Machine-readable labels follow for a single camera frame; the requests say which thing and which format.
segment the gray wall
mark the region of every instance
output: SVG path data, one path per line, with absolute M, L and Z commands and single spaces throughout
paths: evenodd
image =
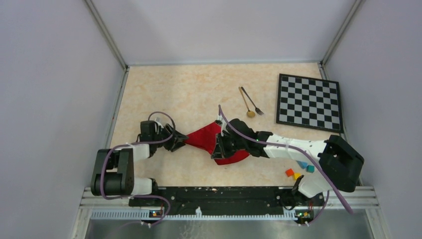
M 122 70 L 81 0 L 0 5 L 0 237 L 68 238 Z
M 422 1 L 368 0 L 328 64 L 394 238 L 422 227 Z
M 320 60 L 354 0 L 93 0 L 130 64 Z

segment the table surface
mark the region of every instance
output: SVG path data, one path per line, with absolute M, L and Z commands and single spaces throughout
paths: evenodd
M 134 142 L 139 123 L 154 111 L 168 113 L 183 134 L 196 131 L 216 119 L 218 104 L 229 120 L 239 118 L 254 131 L 328 139 L 333 133 L 275 123 L 280 73 L 321 79 L 317 63 L 130 67 L 111 146 Z M 265 115 L 246 116 L 239 86 Z M 285 174 L 289 168 L 307 174 L 295 161 L 283 158 L 250 156 L 218 166 L 207 152 L 186 145 L 173 153 L 160 148 L 153 157 L 136 162 L 135 176 L 155 178 L 160 186 L 292 186 L 293 179 Z

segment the chessboard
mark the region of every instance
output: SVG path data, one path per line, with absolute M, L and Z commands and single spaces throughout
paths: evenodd
M 276 122 L 343 133 L 338 82 L 280 74 Z

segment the black mount plate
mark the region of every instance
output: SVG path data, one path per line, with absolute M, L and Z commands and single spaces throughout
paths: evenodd
M 281 215 L 281 200 L 290 201 L 291 187 L 159 187 L 154 195 L 166 198 L 171 204 L 169 215 L 194 215 L 200 207 L 203 215 Z M 322 206 L 323 198 L 317 194 L 314 206 Z M 129 200 L 130 207 L 166 207 L 159 199 Z

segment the red cloth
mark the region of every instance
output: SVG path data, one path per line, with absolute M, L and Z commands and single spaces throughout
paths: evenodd
M 213 122 L 201 129 L 198 129 L 193 133 L 188 134 L 189 139 L 185 140 L 184 143 L 203 149 L 211 155 L 215 148 L 215 135 L 220 132 L 220 125 Z M 242 161 L 248 156 L 248 152 L 246 152 L 245 150 L 240 150 L 230 158 L 215 159 L 214 161 L 218 165 L 226 165 Z

